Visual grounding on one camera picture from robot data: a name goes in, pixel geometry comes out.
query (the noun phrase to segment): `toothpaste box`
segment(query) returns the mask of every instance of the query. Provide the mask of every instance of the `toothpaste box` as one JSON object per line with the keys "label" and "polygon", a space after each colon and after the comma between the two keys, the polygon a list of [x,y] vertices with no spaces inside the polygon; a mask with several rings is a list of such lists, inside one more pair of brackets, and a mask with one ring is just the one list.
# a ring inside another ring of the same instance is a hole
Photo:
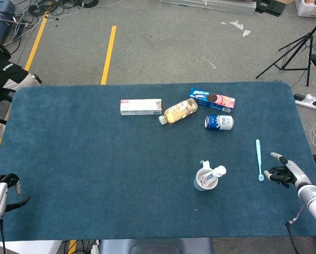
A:
{"label": "toothpaste box", "polygon": [[231,97],[211,93],[194,87],[192,87],[189,92],[189,98],[193,98],[199,105],[211,107],[227,113],[233,111],[234,103],[236,100]]}
{"label": "toothpaste box", "polygon": [[161,115],[162,99],[122,99],[121,115]]}

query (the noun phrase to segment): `gray carpet floor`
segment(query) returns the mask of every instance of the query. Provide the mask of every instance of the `gray carpet floor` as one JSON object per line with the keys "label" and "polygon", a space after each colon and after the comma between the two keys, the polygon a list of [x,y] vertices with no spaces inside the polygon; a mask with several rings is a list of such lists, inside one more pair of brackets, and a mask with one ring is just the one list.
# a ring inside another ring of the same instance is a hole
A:
{"label": "gray carpet floor", "polygon": [[[116,2],[100,0],[99,5]],[[243,37],[242,30],[229,24],[236,20],[251,31],[250,35]],[[126,0],[113,7],[49,21],[30,70],[42,77],[44,85],[99,84],[112,25],[117,26],[117,32],[109,85],[255,81],[255,76],[281,55],[278,48],[316,25],[314,18],[298,17],[294,3],[275,17],[266,13],[247,16],[216,12],[158,0]],[[36,32],[24,37],[13,56],[21,66],[27,61]],[[307,54],[307,49],[299,52],[289,67],[305,67]],[[284,72],[273,67],[259,80],[281,80],[293,86],[301,75],[302,71]],[[316,68],[312,68],[310,86],[305,86],[304,75],[292,88],[293,93],[315,94],[314,76]],[[0,116],[5,115],[7,107],[7,103],[1,104]],[[298,111],[312,153],[316,154],[310,141],[316,111],[300,106]],[[279,223],[288,219],[279,218]],[[300,253],[316,254],[316,238],[296,237],[295,242]],[[215,238],[213,247],[216,254],[294,253],[289,237]]]}

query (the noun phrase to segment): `power strip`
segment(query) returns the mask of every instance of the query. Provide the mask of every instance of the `power strip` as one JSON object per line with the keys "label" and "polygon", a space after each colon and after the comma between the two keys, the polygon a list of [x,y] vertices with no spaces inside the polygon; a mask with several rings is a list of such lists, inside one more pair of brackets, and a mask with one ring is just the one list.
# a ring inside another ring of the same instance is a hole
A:
{"label": "power strip", "polygon": [[316,99],[311,94],[306,96],[301,94],[294,94],[295,103],[304,107],[309,107],[316,110]]}

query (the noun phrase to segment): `oreo package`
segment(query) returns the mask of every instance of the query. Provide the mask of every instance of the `oreo package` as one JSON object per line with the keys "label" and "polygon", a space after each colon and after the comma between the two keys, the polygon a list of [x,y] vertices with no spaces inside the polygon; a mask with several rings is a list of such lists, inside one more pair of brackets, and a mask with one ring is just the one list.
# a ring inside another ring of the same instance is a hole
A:
{"label": "oreo package", "polygon": [[234,98],[225,95],[215,94],[209,91],[192,87],[189,98],[193,98],[198,105],[214,108],[215,110],[231,113],[234,108]]}

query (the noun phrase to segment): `tripod stand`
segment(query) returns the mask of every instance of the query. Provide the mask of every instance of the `tripod stand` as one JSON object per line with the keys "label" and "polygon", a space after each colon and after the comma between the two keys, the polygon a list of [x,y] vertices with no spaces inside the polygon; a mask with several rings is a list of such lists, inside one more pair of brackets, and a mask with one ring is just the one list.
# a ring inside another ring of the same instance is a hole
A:
{"label": "tripod stand", "polygon": [[[272,63],[270,66],[268,66],[262,73],[260,73],[258,76],[256,76],[255,78],[257,79],[258,77],[260,77],[262,74],[264,74],[268,69],[270,69],[272,66],[275,66],[276,68],[278,68],[279,70],[307,70],[307,82],[306,82],[306,86],[309,85],[309,81],[310,81],[310,70],[311,70],[311,56],[312,56],[312,48],[313,48],[313,34],[316,31],[316,26],[313,28],[313,30],[311,32],[309,32],[308,34],[304,35],[303,37],[300,37],[299,39],[291,42],[290,44],[287,44],[286,46],[282,47],[279,49],[282,50],[284,48],[286,49],[286,53],[283,54],[281,57],[279,57],[274,63]],[[308,66],[306,68],[294,68],[294,69],[287,69],[286,66],[291,62],[291,60],[295,57],[295,55],[299,52],[299,50],[306,45],[306,42],[310,41],[310,46],[309,46],[309,59],[308,59]],[[287,60],[287,55],[296,48],[296,50],[294,51],[294,53],[292,53],[292,55],[290,56],[290,58]],[[283,59],[283,63],[281,65],[281,67],[279,67],[277,65],[277,63]]]}

